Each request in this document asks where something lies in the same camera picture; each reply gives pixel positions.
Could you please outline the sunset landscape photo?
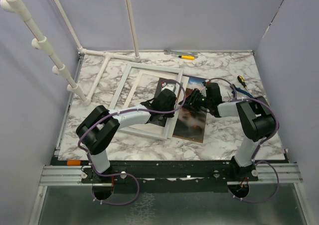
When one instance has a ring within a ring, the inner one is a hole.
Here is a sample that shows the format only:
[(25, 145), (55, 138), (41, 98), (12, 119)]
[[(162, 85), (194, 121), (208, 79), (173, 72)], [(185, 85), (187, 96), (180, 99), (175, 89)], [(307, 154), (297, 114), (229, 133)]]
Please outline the sunset landscape photo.
[[(164, 78), (159, 78), (157, 89), (155, 92), (155, 97), (158, 96), (162, 88), (161, 84), (164, 81)], [(188, 97), (194, 89), (203, 89), (204, 78), (199, 77), (189, 77), (188, 83), (185, 89), (186, 96)], [(176, 138), (193, 140), (195, 142), (203, 143), (204, 131), (205, 131), (205, 122), (206, 122), (207, 113), (203, 111), (196, 112), (190, 107), (184, 105), (178, 112), (175, 113), (173, 119), (177, 119), (172, 136)], [(157, 121), (151, 121), (147, 124), (147, 128), (151, 128), (153, 124), (155, 132), (160, 132), (160, 129), (163, 129), (166, 124), (166, 119), (160, 117)]]

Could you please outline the white picture frame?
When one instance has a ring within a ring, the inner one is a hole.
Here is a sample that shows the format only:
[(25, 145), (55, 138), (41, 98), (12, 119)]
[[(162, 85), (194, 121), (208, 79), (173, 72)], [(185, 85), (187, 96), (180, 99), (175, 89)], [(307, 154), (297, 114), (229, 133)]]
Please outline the white picture frame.
[[(127, 84), (127, 79), (130, 73), (138, 71), (138, 74), (133, 82), (130, 92), (128, 93), (123, 109), (129, 106), (136, 106), (146, 100), (152, 99), (157, 96), (161, 91), (161, 82), (167, 80), (175, 86), (174, 93), (178, 95), (180, 86), (173, 82), (176, 80), (186, 86), (188, 79), (183, 76), (183, 69), (171, 68), (159, 65), (150, 65), (142, 63), (129, 63), (126, 66), (114, 96), (110, 102), (109, 109), (119, 107), (118, 99)], [(178, 112), (175, 117), (161, 120), (158, 123), (137, 124), (129, 127), (124, 127), (119, 132), (129, 133), (132, 135), (139, 135), (153, 139), (166, 140), (172, 137), (175, 123), (177, 121)]]

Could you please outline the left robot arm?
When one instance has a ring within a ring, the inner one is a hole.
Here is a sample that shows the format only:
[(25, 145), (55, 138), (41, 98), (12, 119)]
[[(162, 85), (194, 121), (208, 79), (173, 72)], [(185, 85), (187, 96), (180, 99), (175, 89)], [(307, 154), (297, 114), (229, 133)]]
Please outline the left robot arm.
[(118, 130), (136, 124), (147, 124), (159, 118), (174, 117), (177, 97), (169, 89), (162, 90), (153, 99), (123, 109), (108, 110), (97, 106), (77, 127), (78, 147), (85, 151), (93, 166), (93, 177), (106, 182), (110, 177), (107, 147)]

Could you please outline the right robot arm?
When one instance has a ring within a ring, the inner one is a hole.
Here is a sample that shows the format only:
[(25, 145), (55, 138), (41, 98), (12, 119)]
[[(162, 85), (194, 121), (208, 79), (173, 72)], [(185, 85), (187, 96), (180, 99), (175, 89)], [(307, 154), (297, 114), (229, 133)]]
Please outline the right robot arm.
[(239, 118), (244, 139), (232, 158), (235, 165), (229, 168), (229, 175), (235, 181), (247, 175), (246, 168), (253, 164), (252, 160), (261, 144), (273, 137), (279, 129), (279, 122), (263, 96), (224, 102), (217, 83), (207, 83), (204, 92), (193, 90), (184, 105), (196, 112), (206, 109), (218, 118)]

